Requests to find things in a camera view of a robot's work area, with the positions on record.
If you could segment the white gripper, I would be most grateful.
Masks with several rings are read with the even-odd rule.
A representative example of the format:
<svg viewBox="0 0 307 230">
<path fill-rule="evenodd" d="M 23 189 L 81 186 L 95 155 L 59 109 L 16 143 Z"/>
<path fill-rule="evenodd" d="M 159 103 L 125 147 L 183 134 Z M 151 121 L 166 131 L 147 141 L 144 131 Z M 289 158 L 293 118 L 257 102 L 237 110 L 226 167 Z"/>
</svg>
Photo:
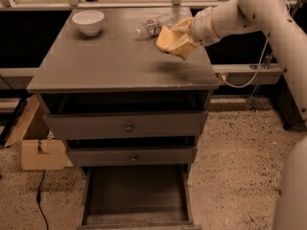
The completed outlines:
<svg viewBox="0 0 307 230">
<path fill-rule="evenodd" d="M 213 8 L 208 7 L 199 11 L 193 18 L 187 17 L 171 27 L 174 32 L 189 34 L 201 45 L 210 46 L 221 41 L 213 26 Z M 186 60 L 199 46 L 190 38 L 178 40 L 167 48 L 167 52 Z"/>
</svg>

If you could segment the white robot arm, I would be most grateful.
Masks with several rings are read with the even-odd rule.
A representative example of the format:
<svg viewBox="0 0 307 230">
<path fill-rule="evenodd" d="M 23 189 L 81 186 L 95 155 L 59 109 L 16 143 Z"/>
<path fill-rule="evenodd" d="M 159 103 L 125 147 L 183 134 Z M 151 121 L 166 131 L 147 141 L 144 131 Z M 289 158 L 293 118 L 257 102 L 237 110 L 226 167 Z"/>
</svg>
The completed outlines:
<svg viewBox="0 0 307 230">
<path fill-rule="evenodd" d="M 209 46 L 228 35 L 262 32 L 300 117 L 307 122 L 307 34 L 291 17 L 285 0 L 229 0 L 179 22 L 173 30 L 187 35 L 167 47 L 181 58 L 199 44 Z M 307 138 L 296 144 L 286 162 L 272 230 L 307 230 Z"/>
</svg>

